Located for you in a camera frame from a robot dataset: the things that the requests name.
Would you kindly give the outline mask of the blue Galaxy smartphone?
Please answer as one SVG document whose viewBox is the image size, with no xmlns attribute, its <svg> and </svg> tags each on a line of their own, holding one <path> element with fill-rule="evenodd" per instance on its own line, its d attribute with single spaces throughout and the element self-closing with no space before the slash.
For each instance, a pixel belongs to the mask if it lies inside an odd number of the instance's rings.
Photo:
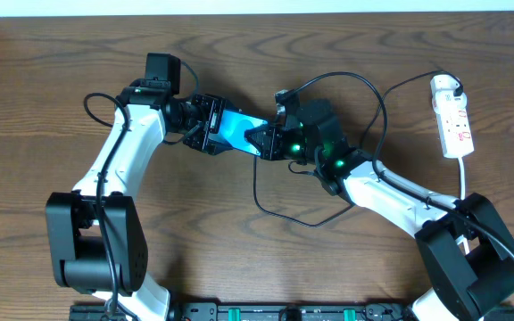
<svg viewBox="0 0 514 321">
<path fill-rule="evenodd" d="M 236 111 L 224 110 L 218 133 L 209 134 L 209 139 L 213 142 L 229 145 L 239 151 L 260 156 L 261 153 L 257 148 L 245 139 L 245 132 L 267 124 L 268 121 L 265 119 L 244 115 Z"/>
</svg>

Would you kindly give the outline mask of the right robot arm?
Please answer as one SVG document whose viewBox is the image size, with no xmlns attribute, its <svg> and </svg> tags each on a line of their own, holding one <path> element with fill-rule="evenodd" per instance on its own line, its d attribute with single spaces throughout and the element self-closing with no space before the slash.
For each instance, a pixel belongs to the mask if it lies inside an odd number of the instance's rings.
<svg viewBox="0 0 514 321">
<path fill-rule="evenodd" d="M 247 129 L 245 140 L 264 160 L 314 165 L 330 194 L 415 239 L 432 287 L 410 305 L 413 318 L 479 320 L 514 293 L 514 238 L 488 199 L 434 193 L 394 174 L 348 144 L 327 100 L 302 104 L 296 92 L 281 91 L 276 101 L 284 123 Z"/>
</svg>

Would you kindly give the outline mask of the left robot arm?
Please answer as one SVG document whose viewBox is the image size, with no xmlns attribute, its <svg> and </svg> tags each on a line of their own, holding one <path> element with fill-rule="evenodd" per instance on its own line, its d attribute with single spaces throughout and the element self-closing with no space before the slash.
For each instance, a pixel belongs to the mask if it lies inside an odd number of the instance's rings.
<svg viewBox="0 0 514 321">
<path fill-rule="evenodd" d="M 135 199 L 149 161 L 167 133 L 200 152 L 210 108 L 199 96 L 179 97 L 185 63 L 149 53 L 145 75 L 115 97 L 111 132 L 94 164 L 71 191 L 52 193 L 46 226 L 55 282 L 104 300 L 106 320 L 164 320 L 170 293 L 148 274 L 148 249 Z"/>
</svg>

